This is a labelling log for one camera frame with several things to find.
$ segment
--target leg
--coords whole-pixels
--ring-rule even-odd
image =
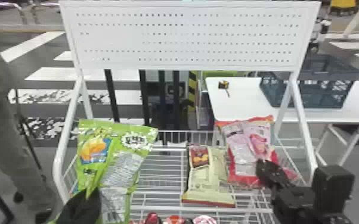
[[[327,139],[327,137],[329,136],[329,125],[326,125],[323,129],[323,133],[321,134],[320,140],[317,144],[317,147],[315,149],[316,153],[319,153],[321,148],[323,147],[323,144],[325,142],[325,140]]]
[[[347,158],[351,154],[352,150],[355,148],[355,145],[358,141],[359,141],[359,127],[353,133],[351,138],[349,139],[346,151],[343,154],[343,156],[341,157],[341,159],[339,160],[338,165],[342,166],[344,164],[344,162],[347,160]]]
[[[356,13],[355,17],[352,19],[352,21],[349,23],[349,25],[346,27],[345,31],[343,32],[344,36],[348,36],[352,33],[352,31],[359,25],[359,11]]]
[[[30,209],[37,212],[54,206],[54,195],[24,147],[7,99],[0,102],[0,169],[24,195]]]

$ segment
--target pegboard panel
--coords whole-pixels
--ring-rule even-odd
[[[311,1],[60,4],[82,68],[274,71],[300,67],[320,6]]]

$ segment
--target wire basket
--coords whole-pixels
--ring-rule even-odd
[[[213,140],[212,131],[160,131],[153,151],[140,168],[138,188],[132,196],[131,220],[139,222],[144,220],[149,212],[156,212],[162,219],[172,215],[193,218],[205,214],[213,217],[219,224],[276,223],[268,189],[250,189],[228,184],[228,191],[236,201],[235,208],[182,203],[181,196],[186,189],[188,175],[187,143],[211,145],[226,150],[226,147],[217,145]],[[306,185],[280,141],[277,141],[276,152],[279,164],[298,175],[293,183]],[[76,154],[66,155],[68,165],[62,173],[64,188],[72,192],[77,183],[74,168]]]
[[[288,84],[290,73],[261,72],[260,88],[272,107],[279,107]],[[298,77],[305,108],[342,108],[359,69],[331,55],[307,57]]]

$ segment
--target white metal frame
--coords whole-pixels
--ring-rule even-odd
[[[293,97],[311,173],[317,167],[296,80],[320,2],[60,1],[60,4],[78,74],[53,164],[54,181],[64,203],[69,193],[64,189],[62,167],[77,99],[88,95],[82,73],[82,69],[88,68],[291,71],[274,130],[279,132]],[[162,44],[166,47],[159,52]],[[92,119],[89,99],[83,97],[83,103],[86,118]]]

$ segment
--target white wire shelf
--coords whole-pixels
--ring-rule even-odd
[[[250,189],[246,186],[228,184],[228,192],[236,201],[235,208],[207,207],[181,202],[188,176],[186,143],[216,146],[212,142],[212,137],[212,131],[159,132],[154,150],[140,168],[138,188],[132,196],[131,220],[141,221],[153,211],[163,219],[172,215],[193,218],[206,214],[215,218],[218,223],[275,223],[268,189]],[[292,140],[295,141],[295,139],[286,139],[285,142]],[[280,165],[298,175],[293,181],[295,184],[305,185],[286,147],[281,141],[277,142],[276,153]],[[70,192],[77,181],[75,159],[76,155],[69,160],[63,175],[66,189]]]

